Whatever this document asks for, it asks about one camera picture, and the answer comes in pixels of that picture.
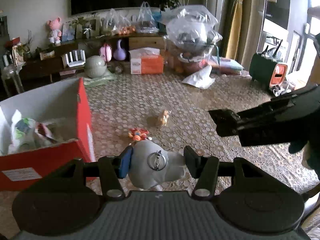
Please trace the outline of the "small orange toy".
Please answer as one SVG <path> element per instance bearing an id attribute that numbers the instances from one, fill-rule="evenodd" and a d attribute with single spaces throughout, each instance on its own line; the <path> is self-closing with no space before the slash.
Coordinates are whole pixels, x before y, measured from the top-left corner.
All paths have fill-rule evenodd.
<path id="1" fill-rule="evenodd" d="M 161 110 L 158 117 L 157 117 L 156 125 L 157 126 L 167 126 L 170 115 L 171 115 L 170 110 L 168 110 L 168 109 Z"/>

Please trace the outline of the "stack of coloured folders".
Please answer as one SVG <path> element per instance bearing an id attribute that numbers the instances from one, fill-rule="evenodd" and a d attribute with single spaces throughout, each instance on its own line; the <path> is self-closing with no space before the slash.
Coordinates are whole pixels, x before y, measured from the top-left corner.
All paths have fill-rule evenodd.
<path id="1" fill-rule="evenodd" d="M 215 74 L 225 74 L 225 75 L 240 75 L 244 70 L 244 67 L 233 59 L 227 59 L 220 57 L 220 62 L 218 62 L 216 56 L 212 56 L 212 73 Z"/>

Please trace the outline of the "clear plastic bag right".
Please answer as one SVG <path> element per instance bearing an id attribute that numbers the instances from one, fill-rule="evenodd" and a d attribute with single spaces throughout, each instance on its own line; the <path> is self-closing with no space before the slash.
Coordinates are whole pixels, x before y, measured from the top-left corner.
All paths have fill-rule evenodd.
<path id="1" fill-rule="evenodd" d="M 143 2 L 140 6 L 136 22 L 136 32 L 140 34 L 156 34 L 159 32 L 148 2 Z"/>

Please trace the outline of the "crumpled silver wrappers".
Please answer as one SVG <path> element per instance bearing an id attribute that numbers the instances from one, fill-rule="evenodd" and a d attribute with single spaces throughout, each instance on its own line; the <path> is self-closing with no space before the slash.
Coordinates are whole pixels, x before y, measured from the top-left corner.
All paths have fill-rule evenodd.
<path id="1" fill-rule="evenodd" d="M 283 83 L 281 85 L 275 85 L 271 87 L 270 90 L 275 97 L 278 97 L 287 93 L 291 93 L 295 90 L 295 86 L 292 83 Z"/>

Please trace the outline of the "orange tissue box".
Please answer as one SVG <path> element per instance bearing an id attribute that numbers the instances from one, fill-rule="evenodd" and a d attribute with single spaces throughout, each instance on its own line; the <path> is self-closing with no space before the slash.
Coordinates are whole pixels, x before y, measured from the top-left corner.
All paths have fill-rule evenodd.
<path id="1" fill-rule="evenodd" d="M 162 74 L 164 58 L 158 48 L 130 50 L 130 71 L 133 75 Z"/>

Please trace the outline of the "picture frame with plant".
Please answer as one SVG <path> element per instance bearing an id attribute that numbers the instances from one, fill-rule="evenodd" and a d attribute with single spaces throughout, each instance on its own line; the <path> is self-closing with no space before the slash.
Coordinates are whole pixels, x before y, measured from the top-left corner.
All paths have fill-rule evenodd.
<path id="1" fill-rule="evenodd" d="M 97 37 L 100 34 L 100 18 L 79 17 L 74 20 L 76 30 L 81 31 L 82 39 Z"/>

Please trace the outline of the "grey plush with ring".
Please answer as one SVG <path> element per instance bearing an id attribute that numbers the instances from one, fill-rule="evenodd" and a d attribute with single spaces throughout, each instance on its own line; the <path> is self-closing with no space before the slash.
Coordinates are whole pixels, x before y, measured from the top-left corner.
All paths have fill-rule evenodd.
<path id="1" fill-rule="evenodd" d="M 156 143 L 143 140 L 135 144 L 131 157 L 129 179 L 133 186 L 149 189 L 185 176 L 184 156 L 169 152 Z"/>

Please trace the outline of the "yellow curtain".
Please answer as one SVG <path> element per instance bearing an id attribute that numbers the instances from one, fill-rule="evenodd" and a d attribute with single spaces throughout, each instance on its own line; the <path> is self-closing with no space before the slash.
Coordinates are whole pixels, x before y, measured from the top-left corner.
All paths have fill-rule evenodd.
<path id="1" fill-rule="evenodd" d="M 230 14 L 228 15 L 228 32 L 225 42 L 225 56 L 235 59 L 238 51 L 240 30 L 242 24 L 242 11 L 244 0 L 230 0 Z"/>

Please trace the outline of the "brown fruit bowl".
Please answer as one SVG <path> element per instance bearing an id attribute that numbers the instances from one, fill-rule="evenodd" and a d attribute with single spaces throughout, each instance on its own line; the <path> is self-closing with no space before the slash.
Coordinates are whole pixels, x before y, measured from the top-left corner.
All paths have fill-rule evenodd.
<path id="1" fill-rule="evenodd" d="M 173 56 L 172 67 L 177 74 L 191 75 L 208 66 L 211 56 L 202 55 L 191 57 L 189 53 Z"/>

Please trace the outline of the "white-green plastic bag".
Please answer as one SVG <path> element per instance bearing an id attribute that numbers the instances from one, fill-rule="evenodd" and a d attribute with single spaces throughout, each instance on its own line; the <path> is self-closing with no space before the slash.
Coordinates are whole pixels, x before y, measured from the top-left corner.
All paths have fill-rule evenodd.
<path id="1" fill-rule="evenodd" d="M 40 148 L 39 137 L 36 133 L 38 122 L 31 118 L 23 118 L 16 110 L 11 119 L 11 143 L 8 153 L 20 153 Z"/>

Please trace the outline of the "pale green round pot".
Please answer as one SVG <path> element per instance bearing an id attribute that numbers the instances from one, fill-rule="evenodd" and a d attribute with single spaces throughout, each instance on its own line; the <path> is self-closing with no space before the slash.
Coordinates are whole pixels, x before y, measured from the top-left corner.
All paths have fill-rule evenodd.
<path id="1" fill-rule="evenodd" d="M 92 56 L 86 59 L 84 66 L 85 74 L 90 78 L 101 77 L 105 74 L 107 65 L 104 59 L 100 56 Z"/>

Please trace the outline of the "green folded cloth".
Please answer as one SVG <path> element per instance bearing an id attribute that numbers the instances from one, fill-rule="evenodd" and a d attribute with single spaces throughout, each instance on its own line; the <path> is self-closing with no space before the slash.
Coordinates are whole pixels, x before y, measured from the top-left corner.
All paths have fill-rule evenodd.
<path id="1" fill-rule="evenodd" d="M 109 70 L 100 76 L 95 78 L 84 77 L 85 87 L 97 87 L 108 83 L 108 81 L 115 80 L 117 77 L 115 74 L 111 73 Z"/>

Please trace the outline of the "pink pig plush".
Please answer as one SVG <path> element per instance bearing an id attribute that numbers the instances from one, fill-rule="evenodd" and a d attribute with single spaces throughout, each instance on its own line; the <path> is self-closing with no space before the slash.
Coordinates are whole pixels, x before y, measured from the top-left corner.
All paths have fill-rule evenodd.
<path id="1" fill-rule="evenodd" d="M 50 29 L 49 41 L 51 44 L 59 44 L 61 42 L 61 18 L 57 17 L 54 20 L 48 20 L 47 25 Z"/>

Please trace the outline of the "red dragon keychain figure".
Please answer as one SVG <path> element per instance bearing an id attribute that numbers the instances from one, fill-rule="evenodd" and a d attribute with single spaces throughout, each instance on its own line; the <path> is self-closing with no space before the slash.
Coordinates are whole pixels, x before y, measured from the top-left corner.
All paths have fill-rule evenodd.
<path id="1" fill-rule="evenodd" d="M 128 132 L 129 138 L 133 141 L 152 140 L 149 135 L 149 131 L 143 128 L 132 128 Z"/>

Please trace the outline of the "green retro radio organizer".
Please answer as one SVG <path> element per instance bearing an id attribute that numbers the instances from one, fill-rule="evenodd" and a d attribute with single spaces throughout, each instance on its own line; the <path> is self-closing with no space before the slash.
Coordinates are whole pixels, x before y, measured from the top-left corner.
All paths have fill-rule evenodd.
<path id="1" fill-rule="evenodd" d="M 287 64 L 263 54 L 254 54 L 249 67 L 252 81 L 258 81 L 265 88 L 280 87 L 285 79 Z"/>

